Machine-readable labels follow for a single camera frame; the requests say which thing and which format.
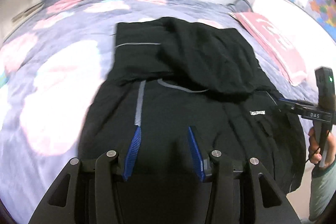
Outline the light green sleeve forearm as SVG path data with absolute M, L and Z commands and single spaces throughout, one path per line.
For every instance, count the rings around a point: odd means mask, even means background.
M 325 169 L 315 166 L 311 173 L 309 222 L 324 212 L 335 192 L 335 161 Z

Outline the person's right hand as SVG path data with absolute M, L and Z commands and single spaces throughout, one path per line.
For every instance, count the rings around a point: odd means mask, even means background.
M 335 135 L 329 132 L 326 141 L 329 148 L 325 157 L 324 166 L 322 166 L 321 161 L 323 156 L 321 154 L 321 148 L 315 139 L 315 130 L 313 127 L 309 130 L 309 161 L 312 164 L 317 164 L 321 169 L 328 168 L 335 161 Z

